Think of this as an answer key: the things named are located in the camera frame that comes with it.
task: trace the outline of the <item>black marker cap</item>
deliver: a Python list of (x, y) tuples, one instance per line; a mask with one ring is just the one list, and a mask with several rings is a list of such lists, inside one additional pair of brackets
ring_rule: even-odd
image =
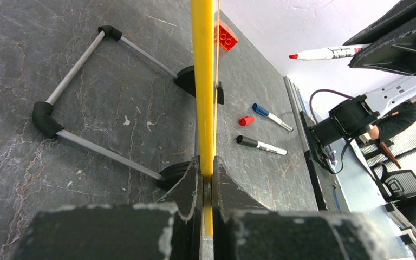
[(239, 135), (237, 136), (237, 144), (241, 144), (241, 145), (245, 145), (249, 147), (257, 147), (259, 143), (254, 139)]

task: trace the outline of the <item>gray marble surface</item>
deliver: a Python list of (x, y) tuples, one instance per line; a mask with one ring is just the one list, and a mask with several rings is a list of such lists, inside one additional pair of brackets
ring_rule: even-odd
[[(152, 202), (163, 194), (147, 176), (67, 140), (47, 139), (31, 122), (34, 103), (47, 99), (104, 24), (175, 72), (193, 63), (189, 1), (0, 0), (0, 259), (11, 258), (41, 209)], [(232, 29), (240, 43), (220, 63), (226, 104), (219, 107), (218, 155), (269, 208), (316, 210), (297, 132), (266, 118), (238, 124), (257, 102), (295, 125), (282, 77)], [(194, 98), (170, 75), (107, 39), (55, 103), (53, 117), (68, 131), (161, 171), (192, 158), (194, 110)], [(239, 134), (289, 154), (237, 145)]]

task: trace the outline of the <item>mesh chair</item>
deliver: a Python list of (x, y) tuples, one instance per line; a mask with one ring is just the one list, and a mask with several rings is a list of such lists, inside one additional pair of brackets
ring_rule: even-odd
[(382, 194), (387, 202), (404, 200), (416, 195), (416, 176), (412, 170), (388, 172), (385, 164), (382, 164), (380, 182), (390, 193), (389, 197)]

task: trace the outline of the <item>person's arm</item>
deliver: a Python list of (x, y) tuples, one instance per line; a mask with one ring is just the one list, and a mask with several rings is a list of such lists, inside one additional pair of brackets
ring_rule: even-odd
[(369, 131), (373, 140), (383, 142), (401, 133), (416, 122), (416, 106), (412, 105), (408, 109), (400, 111), (394, 116), (382, 120), (378, 125)]

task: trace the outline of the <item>cable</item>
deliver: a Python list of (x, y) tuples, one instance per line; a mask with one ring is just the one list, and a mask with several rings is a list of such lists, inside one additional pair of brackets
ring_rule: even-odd
[[(333, 93), (333, 94), (336, 94), (336, 95), (339, 95), (339, 96), (343, 96), (344, 98), (353, 99), (352, 96), (349, 96), (347, 94), (344, 94), (344, 93), (341, 93), (341, 92), (338, 92), (338, 91), (335, 91), (335, 90), (332, 90), (332, 89), (323, 88), (323, 89), (319, 89), (319, 90), (313, 92), (312, 95), (310, 96), (309, 103), (310, 103), (310, 112), (311, 112), (311, 115), (313, 117), (313, 120), (315, 120), (315, 123), (318, 123), (318, 119), (316, 118), (315, 113), (313, 112), (313, 97), (315, 96), (315, 94), (317, 94), (319, 92), (329, 92), (329, 93)], [(333, 170), (329, 167), (329, 168), (326, 169), (326, 170), (329, 171), (329, 173), (331, 173), (333, 175), (336, 175), (336, 174), (338, 174), (339, 172), (341, 172), (343, 170), (343, 155), (345, 154), (345, 151), (347, 150), (348, 146), (350, 145), (350, 143), (352, 141), (353, 141), (353, 139), (347, 140), (347, 143), (343, 146), (342, 153), (340, 154), (340, 160), (342, 162), (340, 170), (338, 170), (337, 172), (333, 172)], [(328, 147), (329, 147), (329, 150), (333, 151), (333, 148), (331, 147), (331, 145), (328, 145)]]

